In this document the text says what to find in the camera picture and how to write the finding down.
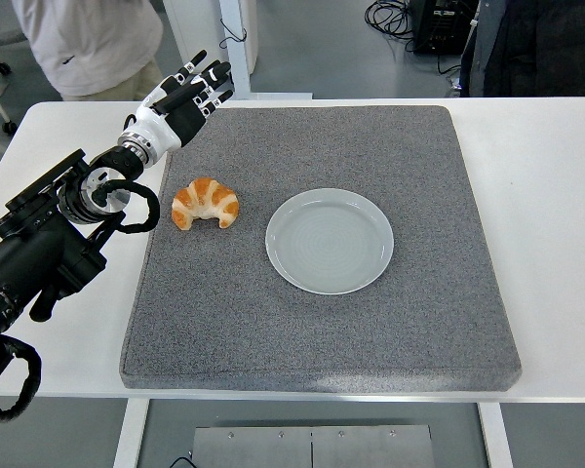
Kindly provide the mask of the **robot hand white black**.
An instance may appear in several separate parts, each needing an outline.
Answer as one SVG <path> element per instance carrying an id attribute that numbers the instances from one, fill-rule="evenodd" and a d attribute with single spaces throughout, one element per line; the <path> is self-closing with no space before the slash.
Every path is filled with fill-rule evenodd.
<path id="1" fill-rule="evenodd" d="M 217 59 L 200 69 L 206 56 L 205 50 L 200 51 L 163 79 L 141 102 L 134 121 L 119 136 L 118 144 L 141 152 L 146 166 L 166 152 L 185 146 L 232 97 L 231 90 L 217 90 L 230 78 L 230 63 Z"/>

